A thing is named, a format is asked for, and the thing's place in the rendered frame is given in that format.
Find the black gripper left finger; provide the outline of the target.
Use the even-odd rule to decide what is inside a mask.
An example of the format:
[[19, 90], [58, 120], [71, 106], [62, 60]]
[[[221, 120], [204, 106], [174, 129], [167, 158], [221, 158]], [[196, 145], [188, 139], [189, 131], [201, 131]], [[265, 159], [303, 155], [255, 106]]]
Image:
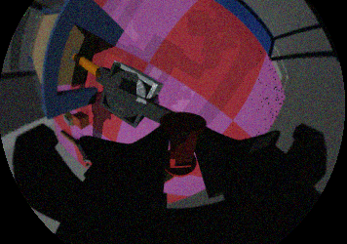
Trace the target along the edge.
[[91, 163], [138, 176], [152, 202], [159, 202], [171, 137], [172, 134], [159, 126], [134, 143], [98, 139], [90, 135], [81, 136], [79, 143]]

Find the black-headed mallet with wooden handle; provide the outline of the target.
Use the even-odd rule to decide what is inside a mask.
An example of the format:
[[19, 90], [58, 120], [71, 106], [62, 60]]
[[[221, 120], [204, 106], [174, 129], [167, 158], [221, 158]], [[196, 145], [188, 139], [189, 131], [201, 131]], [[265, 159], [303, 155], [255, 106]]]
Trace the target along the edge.
[[60, 131], [60, 134], [64, 136], [67, 140], [69, 140], [69, 142], [73, 143], [73, 145], [76, 145], [76, 147], [80, 149], [81, 155], [83, 155], [83, 157], [86, 157], [86, 153], [84, 153], [84, 149], [81, 148], [81, 144], [79, 143], [79, 141], [71, 139], [70, 136], [68, 136], [64, 131]]

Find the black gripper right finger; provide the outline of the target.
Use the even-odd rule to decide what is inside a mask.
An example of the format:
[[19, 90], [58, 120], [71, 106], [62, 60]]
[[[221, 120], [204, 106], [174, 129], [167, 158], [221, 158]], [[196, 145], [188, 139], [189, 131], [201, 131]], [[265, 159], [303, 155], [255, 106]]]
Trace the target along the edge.
[[256, 138], [235, 140], [224, 136], [210, 128], [205, 128], [198, 135], [195, 144], [195, 157], [202, 171], [203, 183], [209, 198], [222, 195], [228, 183], [242, 170], [250, 155], [262, 152], [263, 149], [277, 144], [281, 131], [257, 135]]

